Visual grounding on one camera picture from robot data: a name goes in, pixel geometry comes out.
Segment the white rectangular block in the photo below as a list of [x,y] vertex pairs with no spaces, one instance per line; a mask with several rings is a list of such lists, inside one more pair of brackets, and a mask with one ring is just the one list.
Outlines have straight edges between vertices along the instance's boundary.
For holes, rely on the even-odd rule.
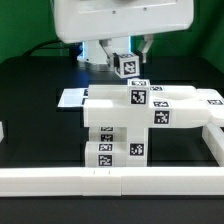
[[124,100],[86,100],[85,127],[150,127],[152,111],[147,107],[127,106]]
[[126,128],[100,127],[89,128],[89,141],[125,142]]
[[82,194],[82,168],[0,169],[1,197]]
[[[153,97],[185,100],[198,98],[198,92],[193,86],[160,86],[151,85],[150,95]],[[90,99],[117,99],[124,100],[127,97],[126,85],[90,85]]]
[[127,141],[148,142],[148,128],[127,128]]
[[89,85],[89,99],[125,100],[126,97],[126,85]]
[[224,126],[224,99],[213,89],[198,89],[200,98],[207,104],[211,111],[210,122],[214,125]]
[[0,142],[2,141],[3,138],[4,138],[3,126],[2,122],[0,122]]
[[186,100],[198,98],[198,93],[193,86],[160,86],[152,85],[150,94],[153,97],[170,99],[170,100]]
[[120,169],[84,168],[82,185],[84,196],[120,196]]
[[208,148],[215,157],[219,166],[224,166],[224,133],[222,129],[216,125],[208,124],[203,128],[203,132],[207,133],[202,135]]
[[85,148],[85,166],[126,166],[126,145],[124,142],[87,142]]
[[169,107],[155,106],[150,97],[149,107],[127,106],[122,100],[86,100],[84,126],[132,128],[194,128],[208,124],[211,113],[200,100],[169,100]]
[[87,88],[65,89],[62,93],[58,107],[82,107],[87,98]]
[[122,195],[223,195],[223,168],[121,168]]

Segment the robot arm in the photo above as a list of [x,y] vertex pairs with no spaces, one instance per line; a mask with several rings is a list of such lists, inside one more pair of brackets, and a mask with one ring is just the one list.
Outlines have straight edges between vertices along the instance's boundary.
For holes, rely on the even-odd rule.
[[[139,64],[146,62],[152,34],[191,25],[193,0],[55,0],[54,14],[61,40],[84,41],[79,61],[129,78],[138,76]],[[128,37],[137,35],[144,35],[144,40],[133,54],[127,47]]]

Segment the black tabletop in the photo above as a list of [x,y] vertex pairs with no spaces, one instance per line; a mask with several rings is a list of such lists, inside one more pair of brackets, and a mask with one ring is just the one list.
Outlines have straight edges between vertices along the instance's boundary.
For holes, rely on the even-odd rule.
[[[159,57],[142,66],[151,84],[224,89],[202,58]],[[109,72],[78,68],[69,57],[16,57],[0,65],[0,167],[84,165],[82,108],[59,109],[66,88],[126,84]],[[150,129],[148,166],[217,166],[201,128]],[[1,198],[1,223],[223,223],[223,197]]]

